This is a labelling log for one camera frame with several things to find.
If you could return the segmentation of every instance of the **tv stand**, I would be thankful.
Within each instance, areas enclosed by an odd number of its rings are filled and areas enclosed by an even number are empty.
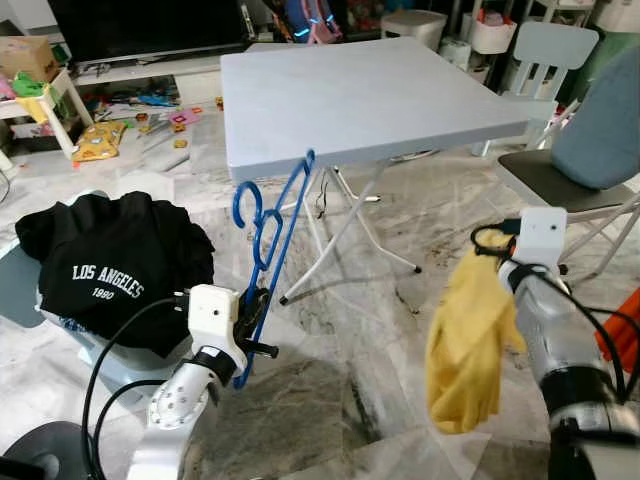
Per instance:
[[[173,76],[180,99],[184,105],[210,102],[222,95],[220,85],[220,54],[209,53],[175,59],[167,57],[147,64],[122,64],[114,62],[111,68],[96,74],[95,70],[82,73],[73,80],[77,86],[97,85],[140,78]]]

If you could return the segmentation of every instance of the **black sweatshirt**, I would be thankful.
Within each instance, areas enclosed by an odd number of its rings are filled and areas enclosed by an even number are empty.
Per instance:
[[[213,282],[214,251],[184,208],[142,192],[118,200],[83,195],[16,223],[23,250],[40,261],[41,308],[104,338],[161,298]],[[158,307],[119,338],[166,356],[187,335],[183,313]]]

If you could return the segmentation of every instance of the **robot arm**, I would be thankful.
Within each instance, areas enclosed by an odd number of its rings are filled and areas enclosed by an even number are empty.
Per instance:
[[[549,413],[549,478],[630,479],[640,471],[640,422],[621,405],[582,312],[538,275],[568,293],[557,274],[566,212],[528,208],[512,258],[499,276],[515,296],[516,325]]]
[[[247,366],[253,351],[275,358],[278,349],[246,340],[266,305],[258,291],[239,318],[240,295],[213,285],[189,292],[188,325],[194,357],[161,385],[147,409],[147,426],[127,480],[198,478],[199,446],[215,427],[220,393]]]

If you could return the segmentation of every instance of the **television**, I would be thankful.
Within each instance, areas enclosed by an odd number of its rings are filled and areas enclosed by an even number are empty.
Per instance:
[[[49,0],[78,63],[127,60],[246,41],[237,0]]]

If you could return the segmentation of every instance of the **cardboard box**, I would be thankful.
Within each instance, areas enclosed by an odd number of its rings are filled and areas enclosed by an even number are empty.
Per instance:
[[[38,82],[55,78],[58,62],[46,36],[0,37],[0,72],[12,79],[20,71]]]

